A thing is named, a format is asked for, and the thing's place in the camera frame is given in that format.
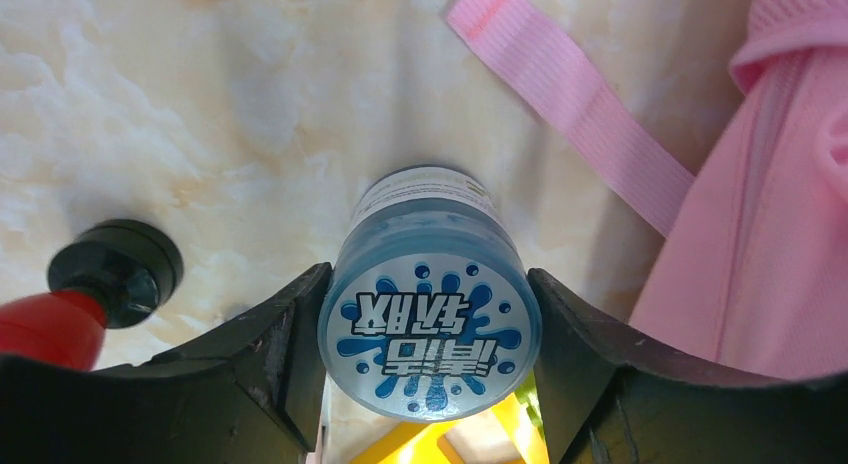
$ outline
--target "beige marble pattern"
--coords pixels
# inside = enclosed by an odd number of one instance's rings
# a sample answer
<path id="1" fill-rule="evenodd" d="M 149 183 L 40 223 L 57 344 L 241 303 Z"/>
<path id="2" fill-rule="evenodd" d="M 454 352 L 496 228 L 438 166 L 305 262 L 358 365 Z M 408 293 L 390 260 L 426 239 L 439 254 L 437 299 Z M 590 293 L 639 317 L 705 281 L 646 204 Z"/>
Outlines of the beige marble pattern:
<path id="1" fill-rule="evenodd" d="M 187 273 L 108 335 L 100 366 L 140 363 L 333 261 L 370 183 L 435 162 L 498 196 L 528 267 L 626 318 L 662 239 L 470 54 L 449 1 L 0 0 L 0 300 L 44 291 L 92 224 L 150 221 Z M 750 0 L 532 1 L 697 170 L 741 98 Z M 331 401 L 327 462 L 389 426 Z"/>

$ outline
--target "yellow object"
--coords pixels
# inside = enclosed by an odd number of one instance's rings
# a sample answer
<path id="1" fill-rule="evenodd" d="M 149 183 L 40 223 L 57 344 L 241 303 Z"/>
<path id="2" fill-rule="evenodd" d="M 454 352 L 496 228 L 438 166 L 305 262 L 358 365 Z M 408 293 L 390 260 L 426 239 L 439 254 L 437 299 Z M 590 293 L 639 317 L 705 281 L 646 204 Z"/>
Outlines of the yellow object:
<path id="1" fill-rule="evenodd" d="M 548 450 L 521 403 L 510 394 L 492 408 L 521 459 L 509 464 L 548 464 Z M 418 424 L 402 422 L 351 464 L 463 464 L 445 434 L 459 421 Z"/>
<path id="2" fill-rule="evenodd" d="M 548 448 L 539 435 L 539 430 L 533 425 L 530 416 L 518 402 L 515 394 L 492 408 L 495 417 L 503 426 L 509 439 L 515 444 L 523 462 L 527 464 L 548 464 Z"/>

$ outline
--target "pink fabric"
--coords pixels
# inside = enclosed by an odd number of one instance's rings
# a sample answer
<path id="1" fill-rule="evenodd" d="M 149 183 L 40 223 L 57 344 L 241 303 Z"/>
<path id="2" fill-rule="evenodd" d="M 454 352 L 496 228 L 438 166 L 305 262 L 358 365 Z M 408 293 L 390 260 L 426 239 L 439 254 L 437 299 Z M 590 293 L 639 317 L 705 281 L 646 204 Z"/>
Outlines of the pink fabric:
<path id="1" fill-rule="evenodd" d="M 447 19 L 616 194 L 668 235 L 692 174 L 630 117 L 554 21 L 527 0 L 457 0 Z"/>
<path id="2" fill-rule="evenodd" d="M 688 353 L 789 379 L 848 369 L 848 0 L 754 0 L 750 91 L 631 317 Z"/>
<path id="3" fill-rule="evenodd" d="M 732 63 L 749 95 L 688 196 L 685 170 L 526 0 L 458 0 L 448 20 L 625 201 L 674 224 L 633 326 L 761 374 L 848 369 L 848 0 L 754 1 Z"/>

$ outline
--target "blue liquid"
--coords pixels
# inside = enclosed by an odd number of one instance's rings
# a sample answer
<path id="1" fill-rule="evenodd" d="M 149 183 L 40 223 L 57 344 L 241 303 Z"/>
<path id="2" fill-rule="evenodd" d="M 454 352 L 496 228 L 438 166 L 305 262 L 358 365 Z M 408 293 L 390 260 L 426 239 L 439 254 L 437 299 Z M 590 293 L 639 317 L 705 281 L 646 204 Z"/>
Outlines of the blue liquid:
<path id="1" fill-rule="evenodd" d="M 452 380 L 453 384 L 446 389 L 444 375 L 436 374 L 423 381 L 426 396 L 423 399 L 419 397 L 416 402 L 410 398 L 419 393 L 421 387 L 419 376 L 401 377 L 400 379 L 403 379 L 401 386 L 397 385 L 399 382 L 397 376 L 385 376 L 385 379 L 378 380 L 376 384 L 370 384 L 370 391 L 356 382 L 357 378 L 380 375 L 382 366 L 386 363 L 389 339 L 396 336 L 389 336 L 389 338 L 344 336 L 336 343 L 336 349 L 327 348 L 326 324 L 334 306 L 340 306 L 336 312 L 340 312 L 342 318 L 349 321 L 351 325 L 360 317 L 355 303 L 336 302 L 341 292 L 362 273 L 381 263 L 401 256 L 419 254 L 447 254 L 461 256 L 467 260 L 458 269 L 444 273 L 442 270 L 436 271 L 435 267 L 429 266 L 427 263 L 430 261 L 426 259 L 408 269 L 381 268 L 379 277 L 371 281 L 369 289 L 363 289 L 362 292 L 377 294 L 398 292 L 398 284 L 406 282 L 404 286 L 411 288 L 400 289 L 400 291 L 421 294 L 467 293 L 470 304 L 465 314 L 467 321 L 462 332 L 454 335 L 453 338 L 456 338 L 458 345 L 469 345 L 475 339 L 497 340 L 497 350 L 488 359 L 487 365 L 491 366 L 490 375 L 508 374 L 511 379 L 514 379 L 508 389 L 492 390 L 491 386 L 487 386 L 485 376 L 478 377 L 473 373 L 459 376 L 460 381 Z M 488 275 L 481 272 L 486 268 L 506 280 L 515 289 L 520 299 L 510 299 L 510 302 L 496 301 L 494 305 L 487 308 L 487 311 L 475 316 L 477 311 L 489 305 L 495 298 L 491 286 L 481 280 L 481 276 Z M 408 273 L 402 277 L 406 281 L 398 280 L 401 273 Z M 494 312 L 502 315 L 525 307 L 530 316 L 530 332 L 522 335 L 517 329 L 512 328 L 485 329 L 492 322 L 492 319 L 485 315 L 486 313 Z M 489 405 L 493 405 L 523 381 L 532 369 L 538 353 L 541 337 L 539 321 L 538 305 L 527 283 L 515 246 L 500 225 L 483 212 L 460 202 L 439 198 L 417 199 L 397 203 L 372 214 L 348 236 L 336 262 L 333 282 L 321 311 L 319 347 L 325 364 L 329 362 L 327 355 L 330 350 L 337 351 L 340 356 L 349 357 L 379 349 L 373 358 L 377 367 L 370 366 L 370 372 L 367 374 L 359 374 L 355 372 L 358 369 L 353 369 L 351 366 L 346 366 L 346 369 L 337 369 L 327 365 L 328 372 L 339 386 L 369 409 L 400 418 L 427 419 L 428 421 L 459 419 L 488 407 L 475 404 L 476 408 L 465 408 L 463 403 L 468 401 L 468 397 L 488 397 L 491 394 L 492 401 Z M 448 339 L 451 336 L 444 335 L 443 338 Z M 515 363 L 509 359 L 501 359 L 499 362 L 498 350 L 515 350 L 522 345 L 529 345 L 527 359 Z M 379 402 L 367 401 L 365 393 L 370 392 L 373 392 L 372 398 L 377 396 L 386 402 L 402 400 L 398 404 L 408 413 L 384 412 Z"/>

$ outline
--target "red plastic part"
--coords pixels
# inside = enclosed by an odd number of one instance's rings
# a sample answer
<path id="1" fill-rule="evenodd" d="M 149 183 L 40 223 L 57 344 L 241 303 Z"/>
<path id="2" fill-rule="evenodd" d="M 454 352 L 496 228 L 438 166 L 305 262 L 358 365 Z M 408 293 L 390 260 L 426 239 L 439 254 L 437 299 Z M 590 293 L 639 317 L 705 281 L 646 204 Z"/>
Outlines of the red plastic part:
<path id="1" fill-rule="evenodd" d="M 88 371 L 105 333 L 103 308 L 80 292 L 39 294 L 0 307 L 0 353 Z"/>

